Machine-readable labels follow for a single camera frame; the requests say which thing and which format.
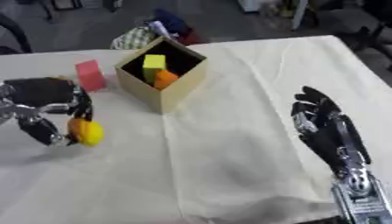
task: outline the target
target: white tablecloth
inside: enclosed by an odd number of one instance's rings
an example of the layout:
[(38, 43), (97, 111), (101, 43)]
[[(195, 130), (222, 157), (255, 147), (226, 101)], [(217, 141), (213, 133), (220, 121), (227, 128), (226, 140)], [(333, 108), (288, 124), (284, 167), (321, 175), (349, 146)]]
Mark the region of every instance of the white tablecloth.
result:
[[(0, 127), (0, 224), (293, 223), (337, 214), (332, 174), (290, 118), (303, 85), (349, 114), (392, 192), (392, 91), (333, 37), (195, 45), (206, 80), (158, 115), (116, 83), (131, 52), (0, 57), (2, 79), (75, 76), (97, 60), (108, 88), (92, 94), (101, 145), (46, 148), (15, 122)], [(59, 126), (67, 118), (51, 116)]]

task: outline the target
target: yellow ball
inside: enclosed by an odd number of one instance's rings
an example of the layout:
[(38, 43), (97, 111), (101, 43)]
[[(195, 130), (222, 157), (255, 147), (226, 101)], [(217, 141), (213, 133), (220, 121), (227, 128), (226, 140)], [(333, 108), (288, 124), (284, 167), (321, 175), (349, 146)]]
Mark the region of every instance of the yellow ball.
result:
[(81, 144), (95, 146), (103, 139), (103, 127), (98, 122), (88, 122), (84, 119), (71, 119), (68, 130)]

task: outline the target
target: chair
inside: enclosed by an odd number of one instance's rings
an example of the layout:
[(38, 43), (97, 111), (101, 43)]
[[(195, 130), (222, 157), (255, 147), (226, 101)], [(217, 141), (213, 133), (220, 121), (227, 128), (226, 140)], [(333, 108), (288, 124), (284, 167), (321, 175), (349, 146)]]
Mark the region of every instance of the chair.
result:
[(354, 38), (356, 40), (353, 46), (354, 51), (371, 47), (384, 54), (391, 61), (388, 70), (392, 72), (392, 51), (387, 48), (387, 45), (392, 45), (392, 40), (384, 41), (380, 39), (384, 29), (392, 28), (392, 1), (365, 0), (361, 7), (378, 20), (377, 27), (373, 31), (370, 31), (367, 27), (361, 27), (356, 33), (338, 33), (336, 36), (345, 42)]
[[(32, 53), (32, 47), (30, 46), (29, 40), (27, 39), (25, 32), (22, 30), (22, 28), (20, 28), (20, 26), (15, 21), (5, 16), (1, 12), (0, 12), (0, 26), (4, 27), (6, 30), (12, 33), (12, 35), (19, 43), (20, 49), (24, 53)], [(0, 54), (14, 54), (14, 53), (19, 53), (19, 52), (12, 48), (9, 48), (8, 46), (4, 46), (4, 45), (0, 46)]]

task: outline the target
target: colorful fabric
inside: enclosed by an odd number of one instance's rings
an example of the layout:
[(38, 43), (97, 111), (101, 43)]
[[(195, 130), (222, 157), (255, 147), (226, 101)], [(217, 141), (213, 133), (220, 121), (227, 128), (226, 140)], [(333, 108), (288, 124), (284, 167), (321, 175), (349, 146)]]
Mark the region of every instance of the colorful fabric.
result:
[(148, 45), (155, 37), (156, 34), (150, 27), (139, 26), (115, 38), (110, 48), (116, 50), (140, 49)]

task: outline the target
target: floor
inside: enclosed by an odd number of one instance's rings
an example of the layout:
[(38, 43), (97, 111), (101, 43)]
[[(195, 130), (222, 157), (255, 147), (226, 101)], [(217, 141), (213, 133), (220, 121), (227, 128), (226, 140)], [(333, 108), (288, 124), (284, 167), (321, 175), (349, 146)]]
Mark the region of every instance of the floor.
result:
[[(235, 0), (125, 0), (116, 13), (104, 9), (62, 11), (55, 13), (53, 22), (47, 23), (36, 4), (17, 5), (14, 1), (0, 1), (0, 11), (19, 22), (34, 51), (39, 53), (107, 49), (112, 39), (140, 24), (157, 7), (182, 17), (205, 42), (325, 35), (376, 25), (360, 10), (335, 10), (319, 13), (321, 23), (317, 28), (304, 25), (291, 31), (289, 19), (271, 16), (266, 7), (258, 14), (244, 14)], [(384, 34), (392, 37), (391, 31)], [(18, 47), (3, 30), (0, 43)], [(383, 56), (373, 50), (358, 55), (392, 87), (392, 73), (385, 69), (389, 62)]]

